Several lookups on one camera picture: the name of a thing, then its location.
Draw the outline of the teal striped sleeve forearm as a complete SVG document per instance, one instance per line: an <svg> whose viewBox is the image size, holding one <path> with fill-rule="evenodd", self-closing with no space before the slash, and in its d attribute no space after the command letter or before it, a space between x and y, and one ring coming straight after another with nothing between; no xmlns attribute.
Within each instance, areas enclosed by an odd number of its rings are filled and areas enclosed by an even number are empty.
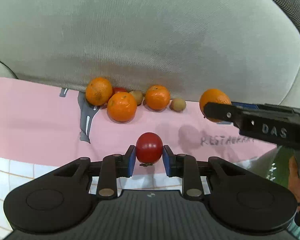
<svg viewBox="0 0 300 240"><path fill-rule="evenodd" d="M294 220L288 226L287 231L294 237L294 239L300 240L300 226L298 226Z"/></svg>

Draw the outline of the person's hand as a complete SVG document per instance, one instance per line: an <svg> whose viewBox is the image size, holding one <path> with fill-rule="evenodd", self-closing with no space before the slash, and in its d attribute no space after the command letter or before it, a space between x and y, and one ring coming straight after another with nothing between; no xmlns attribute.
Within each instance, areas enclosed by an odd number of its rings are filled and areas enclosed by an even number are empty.
<svg viewBox="0 0 300 240"><path fill-rule="evenodd" d="M298 165L294 156L289 160L288 189L294 194L294 197L298 202L297 211L300 211L300 178L298 174Z"/></svg>

